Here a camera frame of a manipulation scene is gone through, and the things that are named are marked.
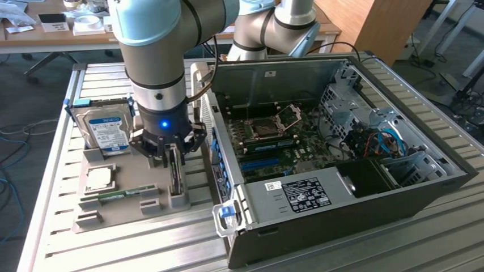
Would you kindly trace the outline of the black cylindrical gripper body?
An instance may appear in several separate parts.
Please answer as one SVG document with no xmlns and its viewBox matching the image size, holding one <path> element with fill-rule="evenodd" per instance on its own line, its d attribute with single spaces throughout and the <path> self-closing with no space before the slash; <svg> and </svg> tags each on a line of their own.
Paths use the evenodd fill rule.
<svg viewBox="0 0 484 272">
<path fill-rule="evenodd" d="M 174 108 L 162 111 L 150 110 L 139 105 L 138 113 L 143 130 L 165 140 L 170 140 L 174 135 L 185 138 L 191 131 L 187 104 L 179 104 Z"/>
</svg>

